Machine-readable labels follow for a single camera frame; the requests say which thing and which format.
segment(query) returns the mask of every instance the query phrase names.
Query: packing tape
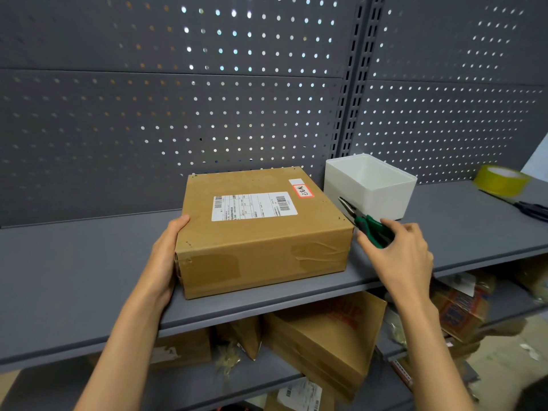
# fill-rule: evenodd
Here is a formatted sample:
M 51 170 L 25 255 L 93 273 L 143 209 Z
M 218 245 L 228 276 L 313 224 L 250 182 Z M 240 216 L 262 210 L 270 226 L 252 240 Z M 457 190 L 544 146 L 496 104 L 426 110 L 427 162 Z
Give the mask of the packing tape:
M 515 196 L 531 179 L 530 176 L 506 167 L 484 164 L 479 169 L 474 183 L 486 192 Z

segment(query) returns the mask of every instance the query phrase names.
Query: scissors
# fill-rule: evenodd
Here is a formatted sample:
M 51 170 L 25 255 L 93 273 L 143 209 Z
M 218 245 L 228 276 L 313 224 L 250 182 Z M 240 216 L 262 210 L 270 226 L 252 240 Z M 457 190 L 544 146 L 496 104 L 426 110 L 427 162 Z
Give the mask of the scissors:
M 339 202 L 352 217 L 356 227 L 369 238 L 377 248 L 386 248 L 394 240 L 394 233 L 389 227 L 377 222 L 369 215 L 364 215 L 359 209 L 351 205 L 347 200 L 339 197 Z
M 539 221 L 548 222 L 548 207 L 538 205 L 536 203 L 527 203 L 508 199 L 497 194 L 485 192 L 485 190 L 479 190 L 480 192 L 487 193 L 488 195 L 493 196 L 498 200 L 502 200 L 503 202 L 509 203 L 510 205 L 517 207 L 519 211 L 524 215 L 530 216 L 533 219 L 537 219 Z

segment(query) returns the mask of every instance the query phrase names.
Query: white plastic box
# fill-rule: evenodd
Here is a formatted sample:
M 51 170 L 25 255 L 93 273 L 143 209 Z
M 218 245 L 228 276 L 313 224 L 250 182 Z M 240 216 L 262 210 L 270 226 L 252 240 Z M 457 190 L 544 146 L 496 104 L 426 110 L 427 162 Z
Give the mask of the white plastic box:
M 323 191 L 344 214 L 339 196 L 375 220 L 401 219 L 415 184 L 415 176 L 369 154 L 325 162 Z

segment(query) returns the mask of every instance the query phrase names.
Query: black scissors handle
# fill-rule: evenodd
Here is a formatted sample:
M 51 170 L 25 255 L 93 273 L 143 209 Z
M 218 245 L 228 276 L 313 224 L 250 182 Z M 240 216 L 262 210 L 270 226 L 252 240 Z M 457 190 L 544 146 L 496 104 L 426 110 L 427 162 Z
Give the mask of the black scissors handle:
M 527 202 L 516 202 L 513 205 L 524 215 L 539 221 L 548 222 L 548 207 Z

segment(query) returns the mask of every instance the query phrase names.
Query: red-bordered sticker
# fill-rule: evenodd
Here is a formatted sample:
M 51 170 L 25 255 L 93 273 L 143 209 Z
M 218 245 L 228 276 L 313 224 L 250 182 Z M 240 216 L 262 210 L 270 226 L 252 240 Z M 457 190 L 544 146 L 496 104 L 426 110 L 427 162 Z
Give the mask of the red-bordered sticker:
M 304 183 L 301 185 L 293 185 L 293 189 L 295 189 L 295 192 L 297 192 L 299 197 L 314 197 L 314 194 Z

